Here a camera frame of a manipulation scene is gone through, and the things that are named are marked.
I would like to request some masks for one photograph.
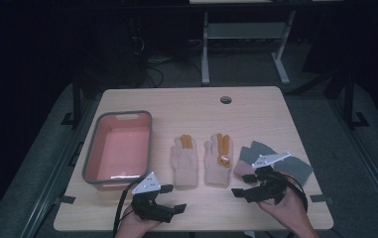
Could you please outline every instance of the gray floor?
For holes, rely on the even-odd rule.
[[[309,46],[289,44],[283,62],[291,84],[279,81],[272,64],[270,51],[274,45],[259,45],[254,51],[241,49],[231,54],[216,55],[209,59],[210,86],[260,86],[275,85],[282,91],[290,91],[310,81],[316,75],[303,73],[302,66]],[[198,72],[199,57],[187,62],[170,62],[157,66],[164,74],[160,87],[200,86]],[[151,71],[155,81],[159,75]],[[142,87],[149,87],[148,81]],[[320,237],[378,237],[378,189],[367,172],[363,153],[358,144],[362,143],[367,156],[378,170],[378,111],[371,97],[356,86],[355,111],[362,112],[370,127],[350,131],[344,125],[340,113],[341,97],[327,100],[322,96],[325,83],[322,83],[301,96],[286,96],[296,127],[306,148],[321,190],[332,202],[328,204],[334,220],[332,230],[319,231]],[[42,192],[48,180],[52,179],[53,168],[59,165],[59,158],[66,157],[65,166],[55,175],[53,195],[60,196],[67,186],[73,167],[68,160],[74,148],[85,138],[88,121],[93,117],[97,100],[83,99],[86,121],[76,130],[61,125],[67,112],[72,110],[71,88],[64,90],[42,128],[37,140],[21,169],[18,171],[9,190],[0,204],[0,237],[20,237],[25,227],[32,226],[29,217],[33,214],[36,202],[44,200]],[[58,205],[49,205],[47,216],[35,223],[36,237],[111,237],[105,232],[59,232],[53,227]],[[271,232],[274,237],[285,237],[286,231]],[[152,233],[149,237],[189,237],[186,233]],[[243,237],[242,232],[234,233],[196,233],[195,237]],[[269,237],[264,232],[256,232],[256,237]]]

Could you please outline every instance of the glove cuff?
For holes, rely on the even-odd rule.
[[[229,185],[230,170],[206,170],[204,174],[204,182],[206,184]]]
[[[197,186],[197,170],[174,170],[174,186]]]

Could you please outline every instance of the dark background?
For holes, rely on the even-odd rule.
[[[148,53],[183,58],[186,40],[201,39],[201,24],[201,12],[145,12],[135,18],[65,9],[64,2],[0,1],[0,199],[75,77],[87,97],[106,88],[137,87],[144,65],[143,57],[133,54],[131,36],[144,37]],[[378,1],[299,11],[290,41],[298,39],[314,43],[304,71],[345,66],[378,107]]]

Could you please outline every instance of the glove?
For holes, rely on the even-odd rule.
[[[171,165],[174,170],[174,186],[197,186],[198,156],[194,139],[190,135],[176,138],[171,147]]]
[[[229,172],[232,167],[232,140],[228,135],[213,135],[204,144],[204,182],[206,184],[229,185]]]

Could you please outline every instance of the pink basket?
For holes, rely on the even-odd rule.
[[[104,113],[97,119],[83,165],[83,179],[99,190],[122,189],[148,173],[152,115]]]

